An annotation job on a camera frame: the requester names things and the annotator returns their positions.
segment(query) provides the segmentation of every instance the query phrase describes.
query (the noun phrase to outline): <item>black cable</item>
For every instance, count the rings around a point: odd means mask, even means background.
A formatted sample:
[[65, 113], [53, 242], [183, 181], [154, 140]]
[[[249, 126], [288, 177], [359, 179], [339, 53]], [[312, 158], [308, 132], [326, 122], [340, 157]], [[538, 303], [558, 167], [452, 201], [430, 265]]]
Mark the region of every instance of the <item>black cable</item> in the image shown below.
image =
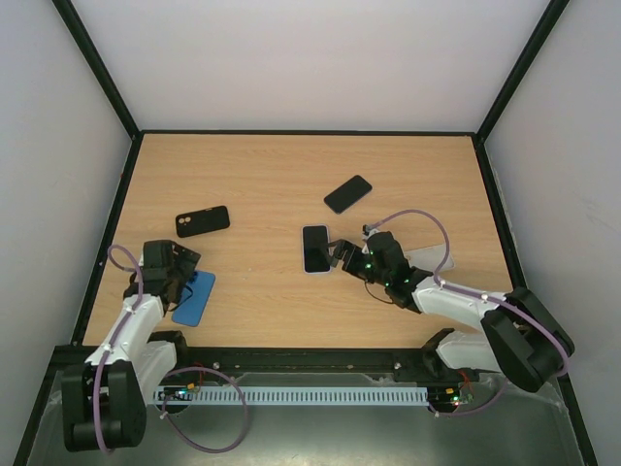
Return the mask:
[[372, 293], [369, 291], [369, 282], [366, 282], [366, 281], [365, 281], [365, 289], [367, 290], [367, 292], [369, 293], [369, 295], [370, 295], [372, 298], [376, 299], [376, 300], [377, 300], [377, 301], [379, 301], [380, 303], [384, 303], [384, 304], [393, 304], [393, 303], [392, 303], [392, 301], [385, 301], [385, 300], [383, 300], [383, 299], [381, 299], [381, 298], [378, 298], [378, 297], [377, 297], [377, 296], [375, 296], [374, 294], [372, 294]]

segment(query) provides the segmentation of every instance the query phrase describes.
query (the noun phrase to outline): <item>phone screen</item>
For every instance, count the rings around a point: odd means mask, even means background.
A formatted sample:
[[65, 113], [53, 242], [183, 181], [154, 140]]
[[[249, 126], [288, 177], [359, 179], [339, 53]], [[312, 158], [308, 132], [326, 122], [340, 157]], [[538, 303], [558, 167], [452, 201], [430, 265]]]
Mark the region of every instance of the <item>phone screen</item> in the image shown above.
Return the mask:
[[330, 264], [323, 253], [328, 246], [327, 226], [310, 225], [302, 228], [302, 246], [304, 271], [307, 274], [330, 272]]
[[360, 175], [328, 194], [323, 202], [336, 214], [340, 214], [367, 195], [373, 187]]

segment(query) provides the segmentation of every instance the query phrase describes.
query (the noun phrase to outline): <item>black phone case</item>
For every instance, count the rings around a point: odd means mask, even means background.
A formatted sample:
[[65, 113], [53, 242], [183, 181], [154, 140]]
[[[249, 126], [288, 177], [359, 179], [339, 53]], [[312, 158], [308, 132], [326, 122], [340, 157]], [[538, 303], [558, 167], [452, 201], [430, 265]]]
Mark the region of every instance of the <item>black phone case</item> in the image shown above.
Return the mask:
[[231, 221], [226, 206], [188, 212], [175, 217], [177, 236], [180, 238], [223, 230], [229, 226], [231, 226]]

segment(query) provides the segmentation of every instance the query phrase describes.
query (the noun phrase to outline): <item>black metal frame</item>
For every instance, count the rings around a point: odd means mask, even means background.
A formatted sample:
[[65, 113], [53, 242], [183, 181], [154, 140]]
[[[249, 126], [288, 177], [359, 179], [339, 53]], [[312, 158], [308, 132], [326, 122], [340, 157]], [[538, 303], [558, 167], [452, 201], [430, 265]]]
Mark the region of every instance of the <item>black metal frame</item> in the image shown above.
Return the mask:
[[[517, 62], [513, 66], [505, 84], [503, 85], [498, 97], [492, 105], [485, 120], [481, 124], [476, 134], [472, 132], [440, 132], [440, 131], [297, 131], [297, 130], [139, 130], [132, 118], [127, 106], [125, 105], [118, 89], [116, 88], [110, 73], [108, 72], [101, 56], [92, 43], [78, 13], [76, 12], [71, 0], [51, 0], [56, 9], [65, 21], [69, 31], [74, 37], [78, 47], [88, 62], [91, 70], [108, 96], [118, 118], [125, 126], [127, 133], [132, 138], [132, 146], [127, 156], [125, 168], [121, 181], [118, 186], [116, 197], [101, 245], [97, 253], [93, 271], [88, 282], [88, 287], [82, 307], [76, 323], [72, 337], [72, 345], [66, 347], [56, 347], [51, 357], [48, 370], [33, 407], [31, 417], [22, 438], [14, 465], [25, 465], [32, 449], [41, 417], [51, 389], [51, 383], [56, 371], [61, 370], [70, 364], [84, 361], [84, 359], [94, 350], [91, 347], [82, 345], [83, 336], [90, 318], [90, 313], [94, 304], [97, 289], [99, 287], [104, 265], [107, 260], [106, 250], [110, 245], [122, 206], [129, 188], [131, 176], [136, 165], [136, 160], [140, 152], [141, 143], [145, 134], [270, 134], [270, 135], [355, 135], [355, 136], [467, 136], [471, 137], [478, 161], [481, 177], [485, 185], [492, 215], [496, 222], [498, 235], [500, 238], [509, 276], [514, 286], [524, 285], [525, 278], [520, 266], [519, 258], [516, 253], [515, 244], [508, 226], [507, 217], [502, 204], [502, 200], [496, 186], [496, 181], [490, 166], [489, 157], [485, 150], [485, 141], [495, 124], [498, 122], [503, 110], [507, 106], [513, 93], [526, 75], [528, 69], [535, 60], [545, 39], [552, 31], [552, 28], [559, 19], [561, 13], [569, 3], [569, 0], [551, 0], [541, 17], [535, 31], [531, 35], [528, 43], [520, 54]], [[195, 348], [190, 349], [190, 357], [195, 359], [218, 362], [221, 368], [232, 374], [235, 373], [235, 365], [242, 360], [252, 360], [254, 371], [259, 372], [278, 372], [282, 370], [293, 370], [308, 372], [313, 370], [328, 370], [332, 372], [349, 371], [347, 366], [357, 366], [359, 370], [368, 374], [385, 374], [392, 372], [398, 380], [412, 380], [420, 376], [412, 371], [395, 369], [395, 363], [404, 358], [414, 358], [418, 356], [420, 349], [231, 349], [231, 348]], [[227, 361], [238, 361], [233, 367], [227, 366]], [[575, 432], [583, 459], [589, 466], [597, 465], [597, 460], [588, 433], [584, 426], [580, 410], [572, 389], [572, 383], [568, 376], [559, 379], [561, 392], [570, 410], [573, 430]]]

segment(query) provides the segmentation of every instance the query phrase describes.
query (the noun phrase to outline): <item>smartphone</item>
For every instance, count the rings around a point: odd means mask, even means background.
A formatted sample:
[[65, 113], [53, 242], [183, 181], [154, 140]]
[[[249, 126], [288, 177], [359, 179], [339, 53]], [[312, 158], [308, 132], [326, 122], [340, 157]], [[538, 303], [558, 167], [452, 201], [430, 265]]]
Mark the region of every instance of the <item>smartphone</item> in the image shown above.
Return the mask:
[[330, 263], [323, 253], [327, 249], [328, 243], [328, 227], [326, 225], [307, 225], [302, 228], [304, 271], [307, 274], [330, 272]]
[[173, 322], [197, 327], [212, 294], [215, 275], [196, 271], [191, 283], [183, 289], [179, 305], [173, 311]]
[[188, 236], [222, 230], [231, 226], [229, 211], [226, 206], [211, 207], [202, 211], [179, 214], [175, 217], [177, 236]]
[[335, 213], [341, 214], [346, 209], [353, 206], [356, 202], [366, 196], [373, 187], [360, 175], [356, 175], [351, 180], [336, 188], [328, 194], [323, 202]]

